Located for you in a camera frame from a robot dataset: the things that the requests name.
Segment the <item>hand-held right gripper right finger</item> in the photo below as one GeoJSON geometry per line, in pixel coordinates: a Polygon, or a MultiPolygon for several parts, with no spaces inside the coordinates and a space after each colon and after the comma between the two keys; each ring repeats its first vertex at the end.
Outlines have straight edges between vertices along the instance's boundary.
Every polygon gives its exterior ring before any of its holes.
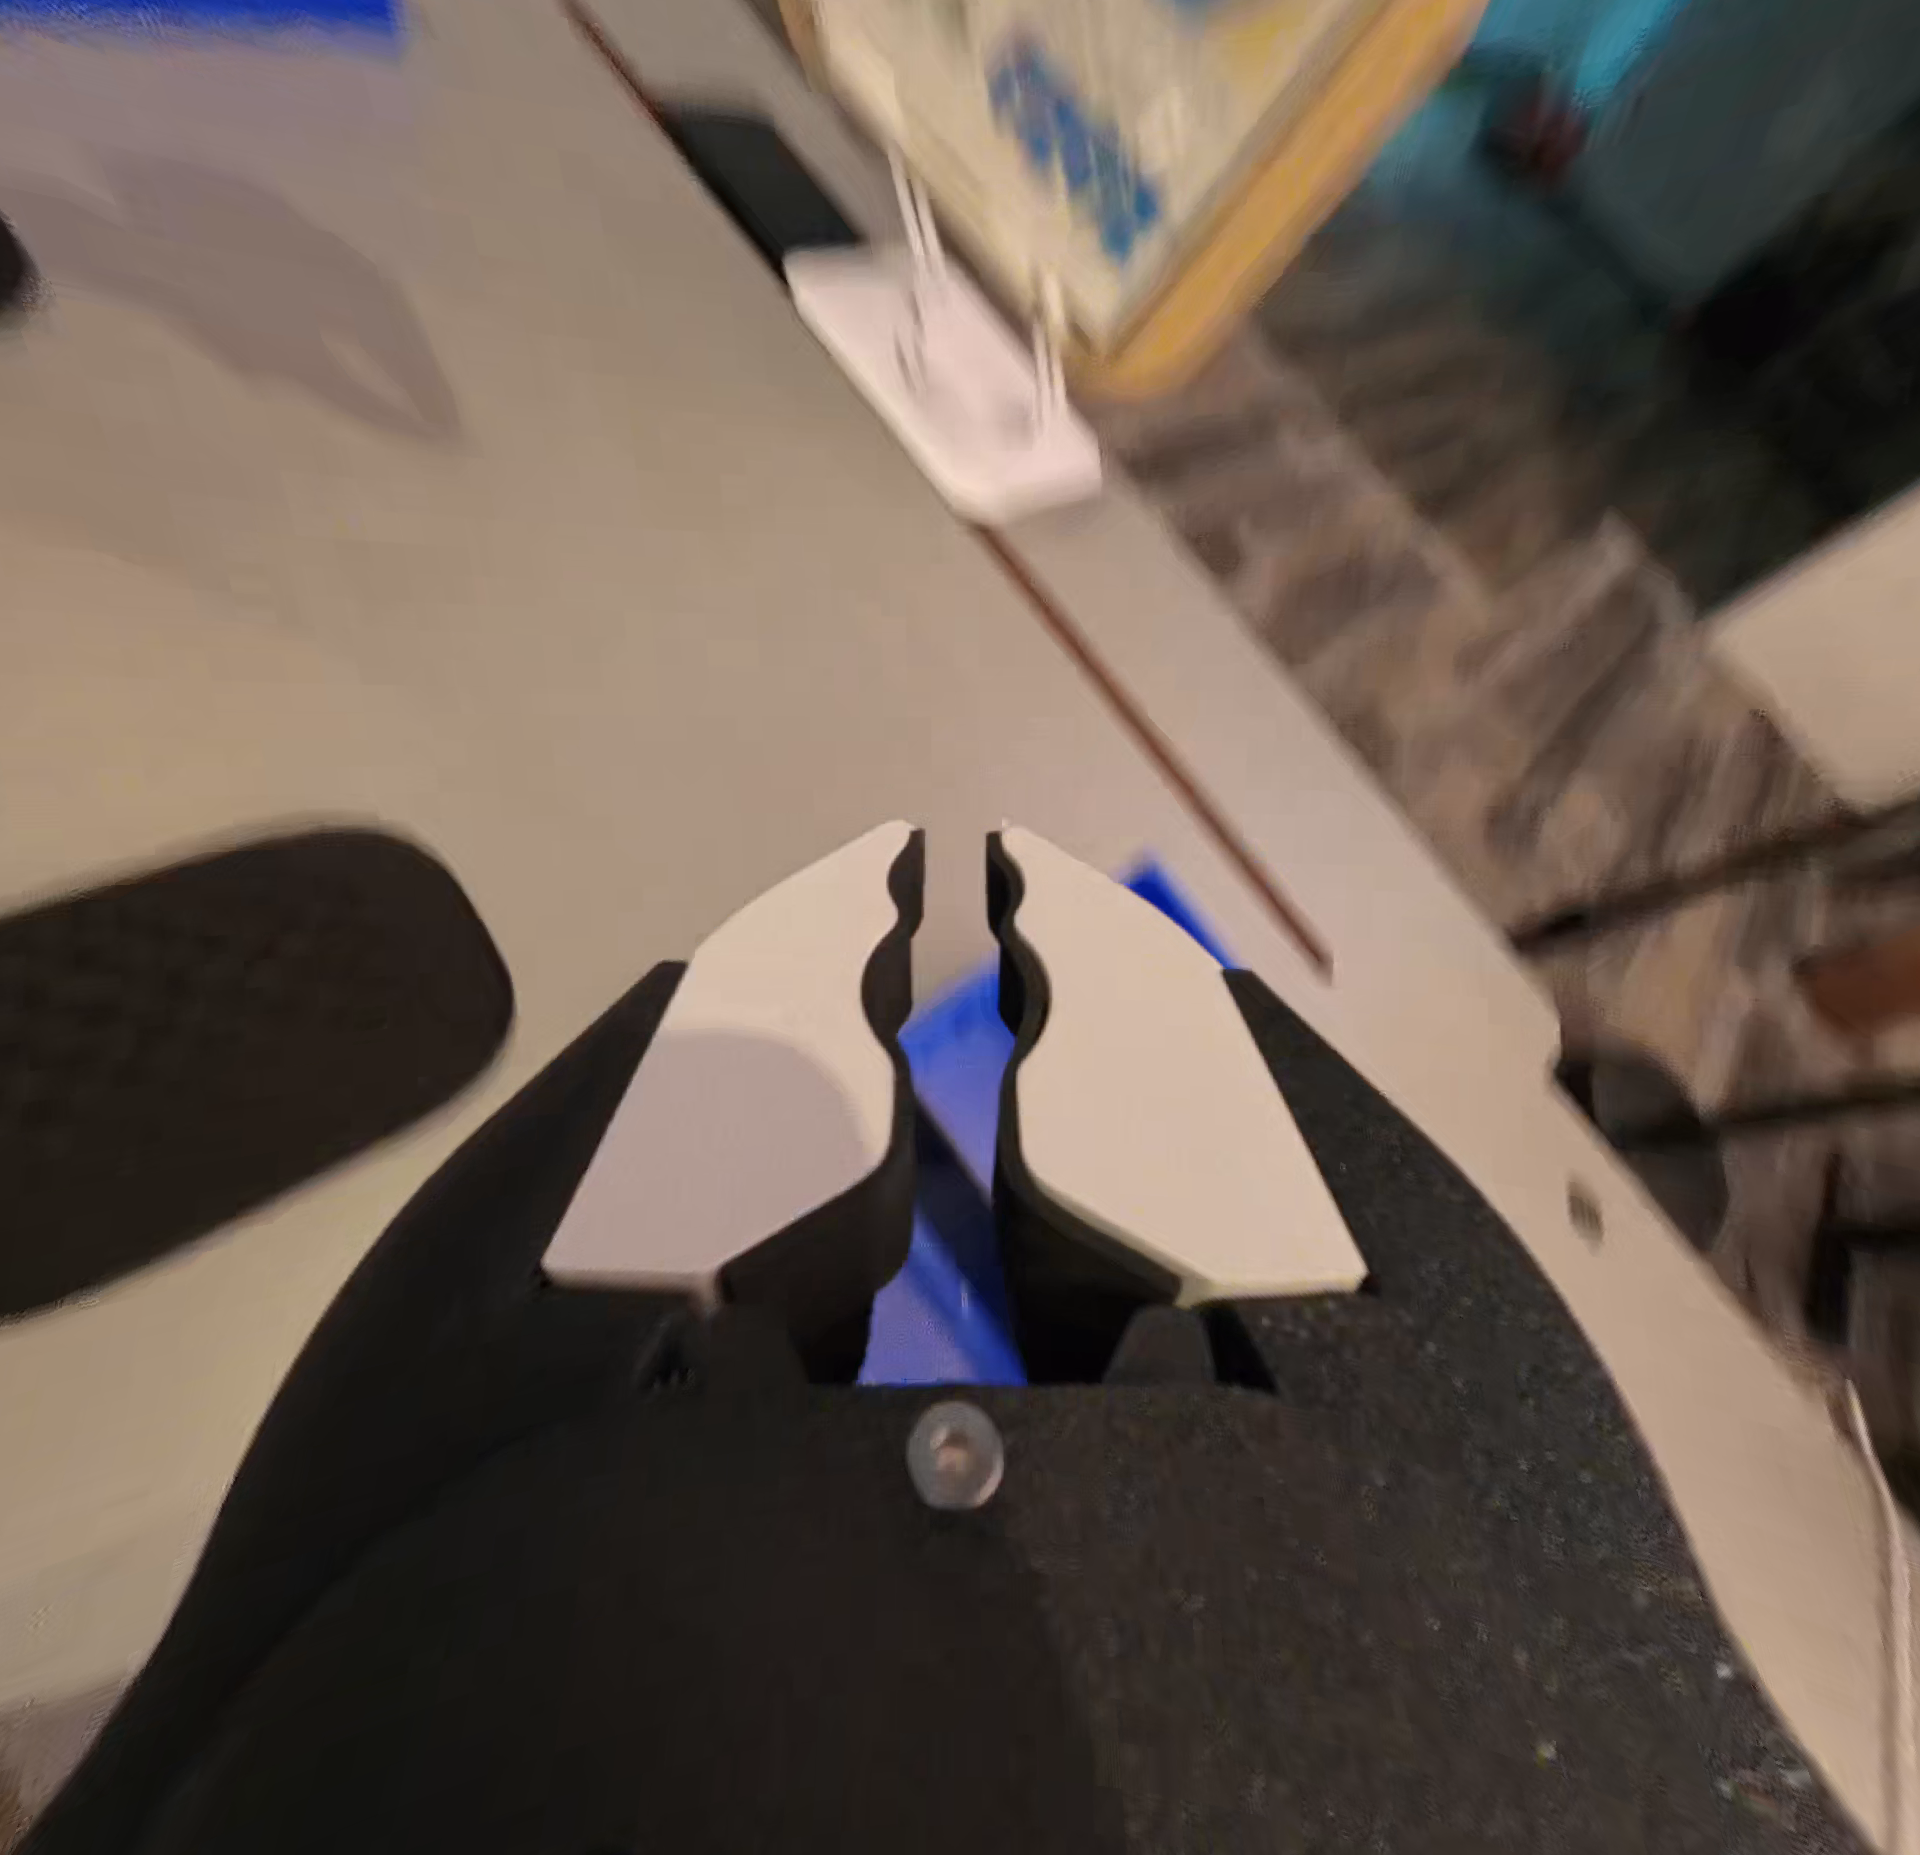
{"type": "Polygon", "coordinates": [[[1267,1386],[1244,1307],[1348,1299],[1370,1268],[1247,1008],[1267,992],[1045,836],[989,835],[1008,1054],[993,1209],[1024,1374],[1127,1362],[1267,1386]]]}

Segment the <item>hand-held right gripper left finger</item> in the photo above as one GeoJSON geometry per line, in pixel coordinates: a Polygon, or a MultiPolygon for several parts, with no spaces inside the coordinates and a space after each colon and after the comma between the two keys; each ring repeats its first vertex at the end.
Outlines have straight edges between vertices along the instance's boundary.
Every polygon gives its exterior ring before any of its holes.
{"type": "Polygon", "coordinates": [[[550,1237],[548,1282],[752,1310],[854,1381],[915,1232],[901,1026],[927,836],[889,818],[705,935],[550,1237]]]}

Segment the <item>black textured pad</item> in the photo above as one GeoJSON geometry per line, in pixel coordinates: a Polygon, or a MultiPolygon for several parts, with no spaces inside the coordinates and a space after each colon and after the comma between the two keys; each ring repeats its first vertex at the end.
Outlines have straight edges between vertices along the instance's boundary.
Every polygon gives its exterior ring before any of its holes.
{"type": "Polygon", "coordinates": [[[204,1243],[443,1110],[516,1023],[443,859],[263,835],[3,922],[3,1316],[204,1243]]]}

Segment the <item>white side table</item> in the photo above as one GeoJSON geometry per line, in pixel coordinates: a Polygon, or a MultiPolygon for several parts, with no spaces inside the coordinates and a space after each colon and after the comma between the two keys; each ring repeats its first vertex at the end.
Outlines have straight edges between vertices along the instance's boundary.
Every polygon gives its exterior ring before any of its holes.
{"type": "Polygon", "coordinates": [[[1843,801],[1917,795],[1919,490],[1717,609],[1711,645],[1843,801]]]}

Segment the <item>black rectangular block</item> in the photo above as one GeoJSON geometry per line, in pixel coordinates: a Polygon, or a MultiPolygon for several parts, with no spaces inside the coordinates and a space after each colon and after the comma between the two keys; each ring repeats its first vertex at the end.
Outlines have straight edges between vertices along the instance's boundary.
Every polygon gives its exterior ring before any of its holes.
{"type": "Polygon", "coordinates": [[[663,108],[663,130],[773,273],[796,253],[867,242],[770,117],[677,102],[663,108]]]}

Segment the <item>wooden poster board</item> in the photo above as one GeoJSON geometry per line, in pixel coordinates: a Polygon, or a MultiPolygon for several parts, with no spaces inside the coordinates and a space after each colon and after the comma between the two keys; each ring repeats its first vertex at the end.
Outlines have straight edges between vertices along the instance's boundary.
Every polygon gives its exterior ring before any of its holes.
{"type": "Polygon", "coordinates": [[[1383,0],[1122,338],[1068,349],[1068,384],[1091,402],[1148,402],[1189,384],[1456,66],[1488,2],[1383,0]]]}

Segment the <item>printed instruction poster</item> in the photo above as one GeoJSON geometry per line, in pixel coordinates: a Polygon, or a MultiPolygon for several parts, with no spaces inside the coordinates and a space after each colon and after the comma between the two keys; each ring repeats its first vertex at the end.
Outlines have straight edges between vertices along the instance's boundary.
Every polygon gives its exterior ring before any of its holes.
{"type": "Polygon", "coordinates": [[[1383,0],[778,0],[1008,306],[1112,349],[1383,0]]]}

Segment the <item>white plastic base plate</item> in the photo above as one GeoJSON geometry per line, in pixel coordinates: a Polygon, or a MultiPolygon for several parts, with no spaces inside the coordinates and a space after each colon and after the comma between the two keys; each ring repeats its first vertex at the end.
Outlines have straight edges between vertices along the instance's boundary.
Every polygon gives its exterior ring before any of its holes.
{"type": "Polygon", "coordinates": [[[865,242],[792,252],[783,281],[802,325],[962,521],[1022,522],[1101,497],[1102,451],[1052,353],[1018,338],[966,273],[865,242]]]}

